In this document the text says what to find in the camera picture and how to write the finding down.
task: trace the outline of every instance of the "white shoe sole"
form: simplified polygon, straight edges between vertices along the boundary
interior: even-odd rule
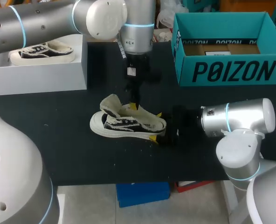
[[[14,65],[40,65],[40,64],[57,64],[57,63],[69,63],[75,59],[75,52],[68,55],[44,57],[44,58],[21,58],[18,52],[14,52],[10,55],[11,62]]]
[[[107,138],[122,138],[122,137],[133,137],[133,138],[140,138],[140,139],[147,139],[149,140],[149,136],[152,135],[161,135],[164,133],[149,133],[149,132],[122,132],[122,131],[114,131],[105,129],[102,123],[102,116],[104,112],[99,111],[95,113],[90,119],[90,128],[91,130],[101,136]]]

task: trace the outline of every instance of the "floor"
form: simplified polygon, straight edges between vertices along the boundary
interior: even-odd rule
[[[219,182],[127,208],[119,208],[115,184],[64,186],[57,193],[64,198],[61,224],[228,224]]]

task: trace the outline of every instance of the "poizon logo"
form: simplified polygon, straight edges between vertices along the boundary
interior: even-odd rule
[[[179,30],[177,31],[177,35],[176,35],[176,43],[175,43],[175,46],[173,48],[173,60],[175,62],[175,58],[176,58],[176,52],[177,50],[179,49],[179,40],[180,40],[180,32]]]

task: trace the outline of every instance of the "sneaker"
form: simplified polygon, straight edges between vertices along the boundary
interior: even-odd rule
[[[14,65],[69,63],[75,59],[75,53],[68,45],[52,40],[11,51],[9,58]]]
[[[90,120],[91,130],[104,137],[136,137],[151,139],[150,136],[163,135],[166,121],[139,106],[122,105],[115,94],[105,98],[100,104],[101,111]]]

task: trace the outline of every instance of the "white robot arm cap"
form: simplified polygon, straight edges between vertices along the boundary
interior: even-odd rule
[[[216,148],[220,163],[228,168],[240,168],[247,165],[255,156],[258,146],[256,135],[260,134],[245,128],[227,133]]]
[[[264,98],[262,101],[262,109],[265,126],[268,133],[271,133],[276,127],[276,117],[272,102],[269,99]]]
[[[125,24],[127,15],[124,0],[97,0],[87,12],[87,30],[96,39],[112,39]]]

